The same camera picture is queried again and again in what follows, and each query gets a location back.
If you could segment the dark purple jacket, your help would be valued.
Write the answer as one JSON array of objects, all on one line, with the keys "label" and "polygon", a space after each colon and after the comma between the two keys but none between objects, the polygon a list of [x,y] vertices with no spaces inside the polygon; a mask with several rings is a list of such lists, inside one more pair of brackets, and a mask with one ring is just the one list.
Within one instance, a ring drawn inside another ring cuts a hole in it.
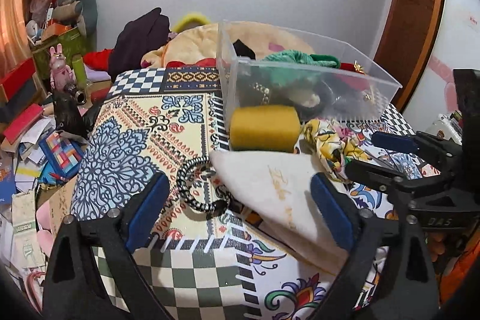
[{"label": "dark purple jacket", "polygon": [[141,69],[143,56],[165,45],[169,33],[169,19],[161,8],[128,22],[108,58],[107,72],[112,81],[123,72]]}]

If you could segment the red cylinder bottle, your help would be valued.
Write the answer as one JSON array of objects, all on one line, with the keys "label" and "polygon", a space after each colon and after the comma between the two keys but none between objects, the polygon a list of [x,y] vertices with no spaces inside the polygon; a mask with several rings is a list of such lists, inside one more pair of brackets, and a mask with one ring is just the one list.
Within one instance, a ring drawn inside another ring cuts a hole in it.
[{"label": "red cylinder bottle", "polygon": [[109,88],[103,88],[103,89],[99,89],[99,90],[94,90],[91,92],[90,94],[90,101],[92,104],[95,104],[99,101],[103,101],[105,100],[105,98],[107,97],[109,93]]}]

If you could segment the pink rabbit figurine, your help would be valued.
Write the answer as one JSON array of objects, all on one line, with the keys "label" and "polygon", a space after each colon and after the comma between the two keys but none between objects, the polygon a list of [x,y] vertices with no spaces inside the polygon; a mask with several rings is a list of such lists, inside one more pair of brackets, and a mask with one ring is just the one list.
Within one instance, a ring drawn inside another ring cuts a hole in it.
[{"label": "pink rabbit figurine", "polygon": [[49,54],[49,82],[51,90],[63,91],[67,84],[75,84],[75,73],[66,62],[62,44],[58,43],[56,47],[50,47]]}]

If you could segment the green bottle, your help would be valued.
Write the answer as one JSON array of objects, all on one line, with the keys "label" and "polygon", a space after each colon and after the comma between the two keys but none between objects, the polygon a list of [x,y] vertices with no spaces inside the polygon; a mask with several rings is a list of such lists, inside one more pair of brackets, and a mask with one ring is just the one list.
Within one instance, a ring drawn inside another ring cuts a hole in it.
[{"label": "green bottle", "polygon": [[75,55],[72,57],[72,69],[75,73],[77,86],[81,89],[85,89],[88,84],[88,78],[83,57],[81,55]]}]

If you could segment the yellow fuzzy hoop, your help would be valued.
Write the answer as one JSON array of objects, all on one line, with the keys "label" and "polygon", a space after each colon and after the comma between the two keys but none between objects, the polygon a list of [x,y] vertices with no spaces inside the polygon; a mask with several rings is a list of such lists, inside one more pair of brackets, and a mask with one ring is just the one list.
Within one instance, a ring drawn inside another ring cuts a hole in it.
[{"label": "yellow fuzzy hoop", "polygon": [[196,26],[204,26],[210,24],[212,21],[200,12],[190,12],[181,17],[176,24],[171,28],[174,33],[181,33],[186,29]]}]

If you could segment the black plastic bag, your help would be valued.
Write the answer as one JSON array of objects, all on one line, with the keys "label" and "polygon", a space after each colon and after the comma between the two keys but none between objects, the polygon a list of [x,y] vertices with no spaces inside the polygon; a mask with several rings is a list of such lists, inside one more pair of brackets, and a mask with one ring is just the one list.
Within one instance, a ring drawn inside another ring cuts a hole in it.
[{"label": "black plastic bag", "polygon": [[88,139],[94,130],[103,99],[95,102],[84,114],[81,114],[71,95],[56,90],[52,96],[56,131],[61,135]]}]

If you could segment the yellow sponge block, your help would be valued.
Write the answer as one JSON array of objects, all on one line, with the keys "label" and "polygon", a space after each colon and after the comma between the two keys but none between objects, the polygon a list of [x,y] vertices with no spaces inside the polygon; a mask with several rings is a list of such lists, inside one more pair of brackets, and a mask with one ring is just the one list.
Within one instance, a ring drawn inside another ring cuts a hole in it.
[{"label": "yellow sponge block", "polygon": [[234,151],[292,153],[300,131],[299,117],[293,107],[236,108],[230,121],[229,142]]}]

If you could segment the white embroidered cloth bag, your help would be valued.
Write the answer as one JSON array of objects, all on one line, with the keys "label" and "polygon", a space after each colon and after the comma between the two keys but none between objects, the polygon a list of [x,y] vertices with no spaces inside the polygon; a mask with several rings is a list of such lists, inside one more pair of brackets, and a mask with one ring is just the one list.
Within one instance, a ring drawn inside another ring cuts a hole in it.
[{"label": "white embroidered cloth bag", "polygon": [[213,151],[210,162],[235,200],[260,215],[274,236],[328,274],[339,273],[348,252],[335,242],[310,185],[323,171],[307,154]]}]

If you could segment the clear plastic storage box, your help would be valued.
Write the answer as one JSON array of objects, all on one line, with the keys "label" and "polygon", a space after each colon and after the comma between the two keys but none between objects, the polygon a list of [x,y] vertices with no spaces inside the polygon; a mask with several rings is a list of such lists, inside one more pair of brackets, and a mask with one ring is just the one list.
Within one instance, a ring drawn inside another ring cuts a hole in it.
[{"label": "clear plastic storage box", "polygon": [[[285,50],[332,56],[342,66],[332,69],[266,59]],[[315,117],[373,121],[401,87],[348,42],[251,21],[219,23],[216,67],[226,122],[237,108],[262,104],[291,106],[302,121]]]}]

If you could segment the green cardboard box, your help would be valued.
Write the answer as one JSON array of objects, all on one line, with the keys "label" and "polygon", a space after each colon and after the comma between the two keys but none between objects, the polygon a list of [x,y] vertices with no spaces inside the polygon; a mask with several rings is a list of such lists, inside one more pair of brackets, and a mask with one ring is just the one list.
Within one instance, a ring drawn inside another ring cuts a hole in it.
[{"label": "green cardboard box", "polygon": [[50,77],[50,48],[57,48],[59,43],[62,45],[62,52],[67,65],[71,66],[73,56],[83,56],[94,50],[95,34],[91,37],[84,36],[76,27],[59,36],[50,37],[42,44],[32,48],[32,58],[35,62],[37,75],[41,80]]}]

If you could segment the red cloth on floor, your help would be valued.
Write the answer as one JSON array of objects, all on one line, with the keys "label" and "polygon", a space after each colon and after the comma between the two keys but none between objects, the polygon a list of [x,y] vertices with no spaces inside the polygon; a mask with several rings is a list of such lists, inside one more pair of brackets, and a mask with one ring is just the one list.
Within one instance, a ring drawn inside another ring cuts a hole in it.
[{"label": "red cloth on floor", "polygon": [[112,49],[92,51],[83,55],[83,62],[90,69],[106,72],[108,71],[108,62],[111,53]]}]

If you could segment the beige floral blanket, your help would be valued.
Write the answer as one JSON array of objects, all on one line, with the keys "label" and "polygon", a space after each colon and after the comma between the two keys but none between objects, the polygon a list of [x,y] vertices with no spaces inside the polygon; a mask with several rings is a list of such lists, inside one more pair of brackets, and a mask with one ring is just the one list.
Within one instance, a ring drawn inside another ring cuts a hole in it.
[{"label": "beige floral blanket", "polygon": [[[178,61],[194,65],[206,58],[216,57],[220,25],[209,24],[185,30],[161,48],[146,53],[141,59],[143,68],[165,68]],[[227,42],[240,41],[251,49],[256,59],[263,59],[274,52],[295,50],[313,54],[314,49],[298,36],[277,26],[253,21],[227,22],[224,24]]]}]

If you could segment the wooden door frame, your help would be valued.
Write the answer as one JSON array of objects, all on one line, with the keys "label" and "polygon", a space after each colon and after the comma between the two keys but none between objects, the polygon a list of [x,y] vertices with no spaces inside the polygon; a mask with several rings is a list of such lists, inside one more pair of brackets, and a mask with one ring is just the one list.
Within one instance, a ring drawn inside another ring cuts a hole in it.
[{"label": "wooden door frame", "polygon": [[374,61],[402,87],[392,104],[402,112],[431,57],[444,0],[391,0]]}]

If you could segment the red gift box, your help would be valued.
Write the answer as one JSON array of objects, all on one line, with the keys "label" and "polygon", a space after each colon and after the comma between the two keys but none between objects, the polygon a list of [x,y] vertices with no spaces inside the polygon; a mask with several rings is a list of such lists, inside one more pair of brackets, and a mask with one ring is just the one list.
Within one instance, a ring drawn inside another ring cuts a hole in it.
[{"label": "red gift box", "polygon": [[35,72],[33,59],[28,58],[7,73],[0,82],[1,102],[8,103]]}]

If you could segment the green knitted cloth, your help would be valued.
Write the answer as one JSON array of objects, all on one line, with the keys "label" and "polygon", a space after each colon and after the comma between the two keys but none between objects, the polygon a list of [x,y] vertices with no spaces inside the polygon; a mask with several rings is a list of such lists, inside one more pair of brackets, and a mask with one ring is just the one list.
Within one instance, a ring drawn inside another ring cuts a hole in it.
[{"label": "green knitted cloth", "polygon": [[339,69],[341,62],[334,56],[307,54],[302,51],[284,50],[274,52],[264,57],[265,61],[281,62],[296,65],[312,65],[325,68]]}]

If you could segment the grey plush toy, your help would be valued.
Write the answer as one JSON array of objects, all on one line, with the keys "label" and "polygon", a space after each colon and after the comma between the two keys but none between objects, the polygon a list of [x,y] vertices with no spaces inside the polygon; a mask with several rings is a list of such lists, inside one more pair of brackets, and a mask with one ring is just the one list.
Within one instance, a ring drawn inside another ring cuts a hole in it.
[{"label": "grey plush toy", "polygon": [[57,0],[52,14],[63,25],[79,28],[84,37],[96,34],[98,8],[96,0]]}]

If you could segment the floral patterned scrunchie cloth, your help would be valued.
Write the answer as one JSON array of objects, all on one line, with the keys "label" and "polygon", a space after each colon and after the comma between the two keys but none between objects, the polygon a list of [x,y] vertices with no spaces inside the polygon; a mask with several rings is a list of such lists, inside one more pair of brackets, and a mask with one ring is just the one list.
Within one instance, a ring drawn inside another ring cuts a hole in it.
[{"label": "floral patterned scrunchie cloth", "polygon": [[370,160],[357,135],[336,120],[312,119],[304,124],[302,134],[334,182],[351,182],[345,169],[352,160]]}]

